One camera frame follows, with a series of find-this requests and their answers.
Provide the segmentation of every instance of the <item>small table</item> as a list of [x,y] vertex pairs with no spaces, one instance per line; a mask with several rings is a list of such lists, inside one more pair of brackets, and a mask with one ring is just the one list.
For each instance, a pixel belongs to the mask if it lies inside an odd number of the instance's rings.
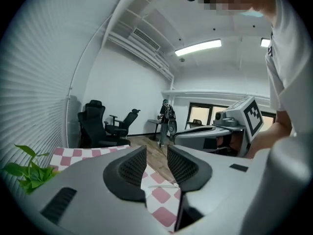
[[160,121],[156,120],[156,119],[149,119],[148,122],[156,124],[155,134],[152,137],[149,137],[149,139],[151,139],[153,141],[158,141],[158,139],[157,139],[157,127],[159,124],[161,124]]

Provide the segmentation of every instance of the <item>ceiling light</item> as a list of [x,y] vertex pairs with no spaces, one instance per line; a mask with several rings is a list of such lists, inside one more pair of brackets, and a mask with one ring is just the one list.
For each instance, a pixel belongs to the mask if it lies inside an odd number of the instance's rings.
[[177,50],[175,51],[175,54],[177,55],[177,57],[179,57],[179,56],[182,56],[191,52],[195,52],[198,50],[210,49],[210,48],[221,47],[221,46],[222,46],[222,42],[220,39],[218,39],[218,40],[196,44],[196,45],[186,47],[184,49]]
[[269,43],[270,43],[270,39],[267,39],[267,38],[262,38],[262,39],[261,39],[261,46],[262,46],[262,47],[268,48]]

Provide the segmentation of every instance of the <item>checkered tablecloth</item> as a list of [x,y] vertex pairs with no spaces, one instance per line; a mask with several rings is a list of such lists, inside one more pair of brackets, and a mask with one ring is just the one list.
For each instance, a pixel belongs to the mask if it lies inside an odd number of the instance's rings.
[[[78,161],[126,148],[129,148],[129,145],[96,149],[56,148],[53,152],[50,166],[55,167],[56,171],[62,171]],[[148,212],[171,233],[174,231],[174,225],[177,218],[180,189],[154,186],[172,185],[173,184],[166,181],[161,175],[147,165],[142,176],[141,188],[146,192]]]

